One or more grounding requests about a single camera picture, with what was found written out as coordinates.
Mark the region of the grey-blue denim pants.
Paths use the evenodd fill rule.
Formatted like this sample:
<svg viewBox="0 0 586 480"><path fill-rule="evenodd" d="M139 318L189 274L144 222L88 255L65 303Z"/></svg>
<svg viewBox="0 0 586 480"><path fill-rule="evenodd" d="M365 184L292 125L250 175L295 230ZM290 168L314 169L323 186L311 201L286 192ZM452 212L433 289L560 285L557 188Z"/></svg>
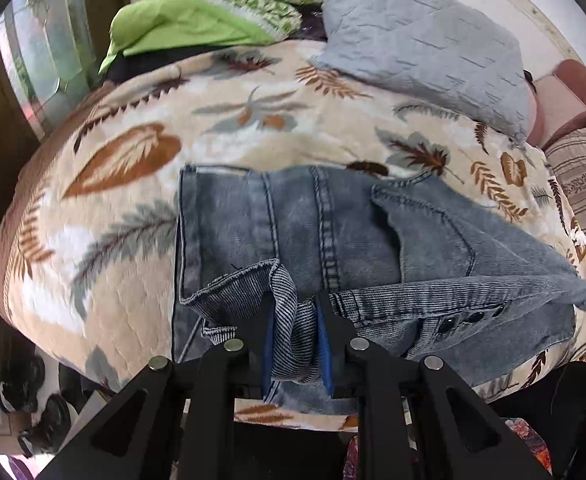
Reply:
<svg viewBox="0 0 586 480"><path fill-rule="evenodd" d="M270 402L345 414L319 386L315 297L393 356L442 358L471 386L569 340L586 279L440 179L348 169L182 169L173 357L201 356L275 298Z"/></svg>

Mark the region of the leaf-patterned beige blanket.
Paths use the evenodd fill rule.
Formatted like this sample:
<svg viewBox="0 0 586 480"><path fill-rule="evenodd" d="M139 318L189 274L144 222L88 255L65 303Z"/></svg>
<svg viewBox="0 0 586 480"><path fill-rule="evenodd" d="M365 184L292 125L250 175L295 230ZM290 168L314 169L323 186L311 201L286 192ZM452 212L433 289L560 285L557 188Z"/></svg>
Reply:
<svg viewBox="0 0 586 480"><path fill-rule="evenodd" d="M438 177L555 248L586 278L586 236L545 155L479 119L369 86L286 41L187 58L90 96L20 174L0 228L0 313L118 390L170 356L183 166L381 165Z"/></svg>

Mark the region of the grey quilted pillow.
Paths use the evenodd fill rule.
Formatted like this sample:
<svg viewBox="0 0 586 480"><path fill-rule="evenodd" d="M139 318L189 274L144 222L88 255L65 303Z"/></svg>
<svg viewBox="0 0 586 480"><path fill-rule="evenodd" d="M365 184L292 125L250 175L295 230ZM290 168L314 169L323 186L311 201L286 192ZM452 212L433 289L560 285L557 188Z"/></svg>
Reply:
<svg viewBox="0 0 586 480"><path fill-rule="evenodd" d="M322 0L322 17L323 70L479 119L517 143L528 137L519 41L482 12L457 0Z"/></svg>

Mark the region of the lime green cloth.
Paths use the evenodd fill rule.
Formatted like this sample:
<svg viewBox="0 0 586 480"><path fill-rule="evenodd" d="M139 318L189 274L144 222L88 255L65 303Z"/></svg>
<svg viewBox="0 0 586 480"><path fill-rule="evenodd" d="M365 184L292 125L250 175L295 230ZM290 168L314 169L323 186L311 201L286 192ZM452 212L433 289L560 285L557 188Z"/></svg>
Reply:
<svg viewBox="0 0 586 480"><path fill-rule="evenodd" d="M140 0L119 9L110 23L110 47L99 72L118 55L181 47L265 46L287 38L253 11L225 0Z"/></svg>

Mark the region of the stained glass window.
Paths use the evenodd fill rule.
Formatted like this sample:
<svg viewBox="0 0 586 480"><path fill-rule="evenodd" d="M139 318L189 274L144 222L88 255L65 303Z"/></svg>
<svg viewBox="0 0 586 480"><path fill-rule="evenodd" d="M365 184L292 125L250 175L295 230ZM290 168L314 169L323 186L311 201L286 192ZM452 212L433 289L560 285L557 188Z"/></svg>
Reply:
<svg viewBox="0 0 586 480"><path fill-rule="evenodd" d="M38 140L98 85L84 0L11 0L0 14L0 52Z"/></svg>

